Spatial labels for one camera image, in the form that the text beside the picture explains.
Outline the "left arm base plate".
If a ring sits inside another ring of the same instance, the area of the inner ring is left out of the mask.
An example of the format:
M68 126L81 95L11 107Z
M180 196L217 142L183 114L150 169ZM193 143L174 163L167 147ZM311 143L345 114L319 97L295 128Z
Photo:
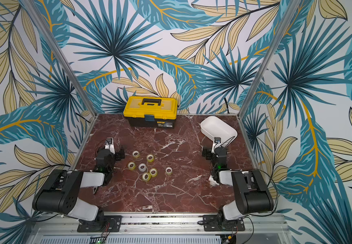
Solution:
M122 216L103 216L94 221L79 220L77 232L119 232L121 222Z

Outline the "yellow tape roll bottom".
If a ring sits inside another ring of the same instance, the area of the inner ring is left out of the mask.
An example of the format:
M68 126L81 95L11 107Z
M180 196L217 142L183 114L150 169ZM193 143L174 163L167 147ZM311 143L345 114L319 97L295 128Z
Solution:
M150 179L151 179L151 175L149 173L146 172L142 175L143 181L148 182Z

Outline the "yellow tape roll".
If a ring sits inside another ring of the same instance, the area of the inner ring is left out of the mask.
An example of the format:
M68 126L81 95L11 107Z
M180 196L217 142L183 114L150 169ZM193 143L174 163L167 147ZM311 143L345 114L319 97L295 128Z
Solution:
M146 160L148 163L152 163L155 160L155 156L153 154L149 154L146 156Z
M149 173L146 172L142 175L143 181L148 182L150 179L151 179L151 175Z
M140 157L140 152L135 150L135 151L133 151L132 156L133 156L133 158L139 158Z
M151 175L152 178L154 178L158 175L158 170L156 168L151 168L149 170L149 174Z
M136 164L134 162L129 162L127 167L129 170L134 170L136 168Z
M173 169L172 169L171 167L167 167L167 168L165 169L165 173L166 173L167 175L172 175Z

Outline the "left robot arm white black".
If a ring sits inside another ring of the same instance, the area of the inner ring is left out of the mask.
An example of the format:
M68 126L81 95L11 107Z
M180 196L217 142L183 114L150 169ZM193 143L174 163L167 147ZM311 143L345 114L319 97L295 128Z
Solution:
M116 162L124 158L123 147L117 152L104 147L97 152L94 171L56 170L34 197L32 208L77 219L78 232L118 232L121 217L106 217L100 207L80 199L79 192L82 188L107 186Z

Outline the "white plastic storage box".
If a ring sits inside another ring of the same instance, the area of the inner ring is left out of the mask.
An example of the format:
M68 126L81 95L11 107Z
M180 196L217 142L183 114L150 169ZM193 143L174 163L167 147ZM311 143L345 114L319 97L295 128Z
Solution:
M216 138L220 138L221 146L228 146L238 136L236 129L224 122L218 117L207 117L200 123L201 132L216 143Z

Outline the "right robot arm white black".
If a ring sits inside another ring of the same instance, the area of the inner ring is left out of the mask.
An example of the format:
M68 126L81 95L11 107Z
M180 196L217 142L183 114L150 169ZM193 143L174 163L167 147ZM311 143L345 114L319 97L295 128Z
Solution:
M243 217L274 210L274 201L259 170L230 170L227 167L227 148L222 146L215 149L205 147L202 156L212 164L208 179L210 185L231 186L235 197L234 201L220 207L216 215L203 216L205 231L244 230Z

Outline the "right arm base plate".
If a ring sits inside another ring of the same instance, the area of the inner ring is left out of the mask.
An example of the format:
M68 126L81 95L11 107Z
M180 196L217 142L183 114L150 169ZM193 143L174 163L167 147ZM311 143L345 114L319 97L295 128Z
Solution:
M203 215L202 221L199 221L206 232L240 232L245 231L244 222L240 219L227 220L218 215Z

